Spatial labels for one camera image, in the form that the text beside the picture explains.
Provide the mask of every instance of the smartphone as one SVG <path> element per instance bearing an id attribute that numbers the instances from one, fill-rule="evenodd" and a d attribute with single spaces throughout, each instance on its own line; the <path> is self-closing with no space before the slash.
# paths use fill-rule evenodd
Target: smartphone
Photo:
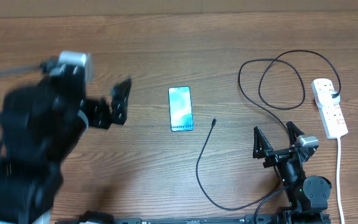
<path id="1" fill-rule="evenodd" d="M 168 90 L 171 131 L 191 131 L 194 128 L 191 110 L 190 87 L 173 87 Z"/>

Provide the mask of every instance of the wooden table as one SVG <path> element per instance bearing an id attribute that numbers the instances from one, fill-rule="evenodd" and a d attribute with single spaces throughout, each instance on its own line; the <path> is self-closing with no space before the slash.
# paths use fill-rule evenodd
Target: wooden table
<path id="1" fill-rule="evenodd" d="M 238 207 L 266 194 L 276 183 L 272 169 L 252 158 L 259 126 L 275 149 L 287 146 L 283 129 L 249 103 L 237 87 L 238 69 L 246 60 L 272 58 L 292 49 L 317 51 L 337 68 L 342 81 L 341 105 L 349 134 L 342 138 L 341 188 L 347 223 L 358 223 L 358 12 L 281 12 L 176 16 L 95 16 L 0 19 L 0 69 L 36 64 L 62 50 L 91 52 L 95 81 L 88 95 L 108 96 L 111 87 L 130 76 L 128 120 L 110 130 L 88 130 L 63 163 L 65 184 L 55 198 L 52 220 L 86 210 L 116 217 L 241 217 L 255 206 L 226 212 L 202 194 L 195 165 L 211 122 L 218 122 L 200 162 L 200 179 L 220 205 Z M 337 143 L 325 138 L 310 83 L 336 77 L 328 64 L 311 54 L 282 58 L 300 72 L 306 101 L 291 111 L 273 112 L 293 121 L 320 142 L 306 163 L 307 175 L 333 183 L 329 208 L 339 223 L 335 169 Z M 257 95 L 268 63 L 244 68 L 242 85 Z M 0 108 L 11 89 L 37 83 L 38 73 L 0 79 Z M 167 90 L 191 88 L 195 129 L 172 133 Z M 299 80 L 291 68 L 276 64 L 262 94 L 274 105 L 301 100 Z M 287 205 L 285 194 L 266 203 L 260 213 Z"/>

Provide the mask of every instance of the white cable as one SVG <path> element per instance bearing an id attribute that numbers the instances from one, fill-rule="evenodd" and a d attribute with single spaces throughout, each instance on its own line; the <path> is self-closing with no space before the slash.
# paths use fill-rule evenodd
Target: white cable
<path id="1" fill-rule="evenodd" d="M 339 215 L 341 216 L 341 224 L 345 224 L 345 217 L 343 215 L 342 202 L 341 202 L 341 185 L 339 182 L 341 171 L 341 137 L 338 140 L 338 159 L 336 161 L 336 198 L 338 200 Z"/>

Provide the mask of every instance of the power strip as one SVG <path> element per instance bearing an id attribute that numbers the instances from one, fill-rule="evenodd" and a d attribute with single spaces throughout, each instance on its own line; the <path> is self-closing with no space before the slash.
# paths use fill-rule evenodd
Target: power strip
<path id="1" fill-rule="evenodd" d="M 332 81 L 326 78 L 316 79 L 311 83 L 311 89 L 327 138 L 336 139 L 347 134 L 347 126 L 339 106 L 341 96 L 332 98 L 332 94 L 337 93 Z"/>
<path id="2" fill-rule="evenodd" d="M 337 92 L 334 89 L 334 84 L 331 80 L 326 78 L 319 78 L 311 83 L 311 88 L 314 94 L 318 111 L 320 112 L 321 121 L 323 122 L 326 136 L 329 139 L 337 139 L 338 153 L 336 163 L 336 192 L 339 215 L 341 217 L 341 224 L 345 224 L 345 217 L 341 202 L 341 185 L 340 185 L 340 170 L 341 170 L 341 137 L 347 134 L 347 126 L 342 114 L 339 102 L 340 96 L 333 98 L 333 94 Z"/>

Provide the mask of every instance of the electrical socket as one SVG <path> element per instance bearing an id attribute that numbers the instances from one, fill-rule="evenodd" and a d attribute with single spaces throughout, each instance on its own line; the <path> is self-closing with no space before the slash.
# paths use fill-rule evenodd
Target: electrical socket
<path id="1" fill-rule="evenodd" d="M 341 97 L 332 98 L 337 93 L 332 81 L 327 78 L 316 79 L 311 83 L 311 89 L 327 138 L 336 139 L 347 134 L 347 126 L 339 106 Z"/>

